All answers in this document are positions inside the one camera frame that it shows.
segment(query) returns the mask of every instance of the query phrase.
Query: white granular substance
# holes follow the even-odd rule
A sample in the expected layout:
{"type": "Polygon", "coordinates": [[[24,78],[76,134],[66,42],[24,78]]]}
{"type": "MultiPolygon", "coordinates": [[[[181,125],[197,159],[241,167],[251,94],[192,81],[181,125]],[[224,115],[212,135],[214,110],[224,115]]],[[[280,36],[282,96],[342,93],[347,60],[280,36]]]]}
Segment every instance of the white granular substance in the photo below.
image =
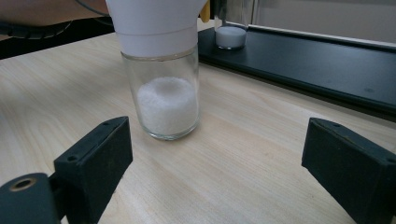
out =
{"type": "Polygon", "coordinates": [[[137,102],[143,126],[162,135],[188,130],[198,117],[195,88],[180,77],[157,77],[140,87],[137,102]]]}

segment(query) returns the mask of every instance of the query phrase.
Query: sugar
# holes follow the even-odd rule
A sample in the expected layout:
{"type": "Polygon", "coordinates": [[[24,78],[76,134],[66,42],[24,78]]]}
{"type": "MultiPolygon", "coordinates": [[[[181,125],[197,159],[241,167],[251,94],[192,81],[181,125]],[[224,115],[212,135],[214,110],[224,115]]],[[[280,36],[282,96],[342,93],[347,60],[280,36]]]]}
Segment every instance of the sugar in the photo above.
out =
{"type": "Polygon", "coordinates": [[[157,77],[137,92],[142,125],[152,133],[171,135],[188,130],[197,120],[195,88],[180,77],[157,77]]]}
{"type": "Polygon", "coordinates": [[[216,44],[223,48],[242,47],[246,42],[247,32],[239,27],[223,26],[216,30],[216,44]]]}

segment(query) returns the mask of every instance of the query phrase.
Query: black mat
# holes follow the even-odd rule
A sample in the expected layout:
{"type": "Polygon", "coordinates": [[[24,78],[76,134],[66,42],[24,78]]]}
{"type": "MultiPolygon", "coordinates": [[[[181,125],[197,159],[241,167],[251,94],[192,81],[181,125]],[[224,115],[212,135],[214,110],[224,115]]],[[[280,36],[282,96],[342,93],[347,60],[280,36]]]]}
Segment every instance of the black mat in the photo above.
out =
{"type": "Polygon", "coordinates": [[[255,28],[239,50],[214,38],[213,28],[199,33],[203,63],[396,121],[396,49],[255,28]]]}

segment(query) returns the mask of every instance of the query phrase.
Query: wood grain surface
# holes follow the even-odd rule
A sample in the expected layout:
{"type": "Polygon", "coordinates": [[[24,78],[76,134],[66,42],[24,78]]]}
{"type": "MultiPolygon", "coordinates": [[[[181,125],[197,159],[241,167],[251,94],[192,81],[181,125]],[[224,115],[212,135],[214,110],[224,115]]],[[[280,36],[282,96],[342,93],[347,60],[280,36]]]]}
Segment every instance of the wood grain surface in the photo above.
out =
{"type": "Polygon", "coordinates": [[[206,64],[200,88],[199,126],[161,141],[138,124],[114,34],[0,61],[0,185],[52,174],[53,161],[96,125],[128,116],[134,162],[100,223],[347,224],[301,166],[309,118],[396,152],[392,122],[206,64]]]}

